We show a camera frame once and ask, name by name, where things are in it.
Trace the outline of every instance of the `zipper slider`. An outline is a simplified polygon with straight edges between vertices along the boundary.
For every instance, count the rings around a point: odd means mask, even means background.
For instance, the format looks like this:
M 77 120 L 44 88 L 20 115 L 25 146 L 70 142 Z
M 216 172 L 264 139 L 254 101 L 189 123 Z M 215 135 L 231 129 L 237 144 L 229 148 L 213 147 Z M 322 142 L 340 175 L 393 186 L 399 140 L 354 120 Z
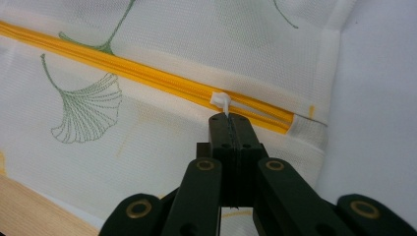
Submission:
M 229 117 L 229 105 L 232 99 L 226 92 L 213 92 L 211 94 L 210 104 L 223 108 L 224 114 Z

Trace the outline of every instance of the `white background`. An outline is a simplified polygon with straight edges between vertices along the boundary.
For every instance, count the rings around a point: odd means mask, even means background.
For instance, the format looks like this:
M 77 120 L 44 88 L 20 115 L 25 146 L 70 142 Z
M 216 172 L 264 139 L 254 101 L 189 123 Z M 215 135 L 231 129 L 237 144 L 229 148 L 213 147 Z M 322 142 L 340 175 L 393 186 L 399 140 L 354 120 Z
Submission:
M 359 0 L 342 32 L 317 191 L 371 197 L 417 228 L 417 1 Z

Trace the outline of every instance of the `bag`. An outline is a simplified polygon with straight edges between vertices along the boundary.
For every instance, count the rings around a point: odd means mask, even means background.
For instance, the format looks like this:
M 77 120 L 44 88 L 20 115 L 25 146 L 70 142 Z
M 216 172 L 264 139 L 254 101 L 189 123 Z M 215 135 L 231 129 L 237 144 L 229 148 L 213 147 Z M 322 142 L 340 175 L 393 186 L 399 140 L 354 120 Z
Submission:
M 180 185 L 225 92 L 314 186 L 354 2 L 0 1 L 0 171 L 104 220 Z M 221 233 L 255 235 L 251 211 Z

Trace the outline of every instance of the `yellow zipper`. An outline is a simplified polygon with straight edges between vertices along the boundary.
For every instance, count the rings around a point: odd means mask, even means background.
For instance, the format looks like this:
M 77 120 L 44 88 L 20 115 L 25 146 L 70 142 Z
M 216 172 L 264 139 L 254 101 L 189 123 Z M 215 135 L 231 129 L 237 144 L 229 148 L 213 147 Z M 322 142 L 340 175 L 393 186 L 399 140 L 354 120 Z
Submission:
M 289 130 L 293 121 L 294 113 L 252 97 L 193 82 L 128 59 L 86 48 L 58 37 L 13 26 L 1 21 L 0 34 L 155 89 L 169 92 L 216 111 L 219 111 L 219 108 L 209 103 L 211 94 L 214 91 L 226 92 L 233 101 L 259 111 L 253 112 L 237 106 L 230 106 L 230 112 L 244 115 L 253 124 L 281 134 L 285 134 Z

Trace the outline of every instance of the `wooden surface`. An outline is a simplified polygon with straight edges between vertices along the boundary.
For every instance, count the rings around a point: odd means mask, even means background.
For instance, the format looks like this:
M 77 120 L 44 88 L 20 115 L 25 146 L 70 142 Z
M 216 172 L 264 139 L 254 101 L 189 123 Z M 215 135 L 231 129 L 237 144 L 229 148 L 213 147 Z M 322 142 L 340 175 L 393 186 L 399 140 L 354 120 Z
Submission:
M 50 200 L 1 175 L 0 232 L 6 236 L 98 234 L 97 229 Z

